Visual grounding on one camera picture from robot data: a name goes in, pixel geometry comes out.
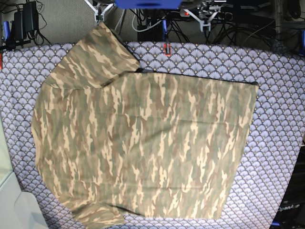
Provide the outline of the white plastic bin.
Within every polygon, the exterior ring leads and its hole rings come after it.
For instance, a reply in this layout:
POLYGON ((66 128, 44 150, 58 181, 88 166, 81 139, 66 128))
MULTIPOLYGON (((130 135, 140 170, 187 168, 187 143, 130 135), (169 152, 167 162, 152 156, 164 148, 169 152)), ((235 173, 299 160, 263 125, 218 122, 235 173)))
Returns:
POLYGON ((35 196, 21 190, 13 171, 3 126, 0 126, 0 227, 47 229, 35 196))

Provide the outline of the black power strip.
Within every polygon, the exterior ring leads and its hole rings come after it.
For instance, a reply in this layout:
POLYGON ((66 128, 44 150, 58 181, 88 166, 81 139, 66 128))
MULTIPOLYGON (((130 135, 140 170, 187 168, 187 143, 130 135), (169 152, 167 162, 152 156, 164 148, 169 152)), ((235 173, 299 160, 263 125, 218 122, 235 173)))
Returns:
POLYGON ((183 18, 198 19, 200 21, 223 20, 231 21, 233 14, 226 10, 225 7, 230 6, 223 2, 202 2, 192 9, 181 9, 179 14, 183 18))

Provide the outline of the black power adapter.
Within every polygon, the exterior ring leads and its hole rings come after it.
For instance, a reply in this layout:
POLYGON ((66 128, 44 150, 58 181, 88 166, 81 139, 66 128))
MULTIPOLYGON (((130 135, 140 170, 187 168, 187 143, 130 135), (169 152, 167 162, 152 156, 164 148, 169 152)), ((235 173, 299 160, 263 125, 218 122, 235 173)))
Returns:
POLYGON ((22 41, 33 39, 35 33, 39 30, 39 14, 37 10, 37 2, 28 1, 23 4, 22 9, 14 13, 14 33, 15 40, 22 41))

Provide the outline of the camouflage T-shirt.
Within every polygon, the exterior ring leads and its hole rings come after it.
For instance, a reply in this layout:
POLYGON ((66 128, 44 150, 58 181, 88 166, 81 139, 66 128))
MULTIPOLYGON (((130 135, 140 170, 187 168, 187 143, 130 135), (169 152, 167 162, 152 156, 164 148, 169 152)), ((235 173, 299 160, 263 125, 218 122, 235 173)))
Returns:
POLYGON ((124 212, 220 218, 258 85, 139 67, 103 23, 58 63, 31 122, 43 182, 88 229, 124 212))

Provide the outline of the blue plastic mount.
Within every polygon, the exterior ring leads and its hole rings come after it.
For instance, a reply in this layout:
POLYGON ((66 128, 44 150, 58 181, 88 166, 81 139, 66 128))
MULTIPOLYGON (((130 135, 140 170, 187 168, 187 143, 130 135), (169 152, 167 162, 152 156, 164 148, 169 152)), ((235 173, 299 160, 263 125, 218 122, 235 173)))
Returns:
POLYGON ((116 0, 122 9, 177 9, 181 0, 116 0))

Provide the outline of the purple fan-pattern table cloth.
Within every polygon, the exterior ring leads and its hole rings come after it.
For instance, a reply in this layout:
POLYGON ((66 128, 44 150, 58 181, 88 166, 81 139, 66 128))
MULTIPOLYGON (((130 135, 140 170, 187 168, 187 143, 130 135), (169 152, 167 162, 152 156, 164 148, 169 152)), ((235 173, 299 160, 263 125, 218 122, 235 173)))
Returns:
MULTIPOLYGON (((146 70, 229 81, 259 89, 244 155, 218 220, 145 219, 126 215, 124 229, 267 229, 291 179, 305 134, 305 60, 231 46, 129 42, 146 70)), ((51 229, 80 229, 42 182, 35 168, 31 119, 45 78, 72 48, 55 44, 5 52, 0 72, 0 115, 20 188, 32 193, 51 229)))

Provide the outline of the red and black clamp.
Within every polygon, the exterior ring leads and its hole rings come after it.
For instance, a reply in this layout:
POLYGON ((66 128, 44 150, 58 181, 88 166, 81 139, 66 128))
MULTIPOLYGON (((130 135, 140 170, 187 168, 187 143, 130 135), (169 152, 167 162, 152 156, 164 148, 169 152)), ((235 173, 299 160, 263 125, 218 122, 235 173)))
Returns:
POLYGON ((165 42, 163 49, 164 49, 165 56, 171 56, 171 44, 170 43, 165 42))

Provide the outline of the black OpenArm box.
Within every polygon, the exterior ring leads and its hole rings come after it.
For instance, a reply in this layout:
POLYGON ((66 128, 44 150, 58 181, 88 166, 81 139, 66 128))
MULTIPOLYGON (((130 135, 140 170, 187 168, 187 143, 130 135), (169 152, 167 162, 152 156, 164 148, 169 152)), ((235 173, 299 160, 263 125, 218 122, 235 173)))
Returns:
POLYGON ((302 146, 289 185, 271 223, 272 229, 305 227, 305 147, 302 146))

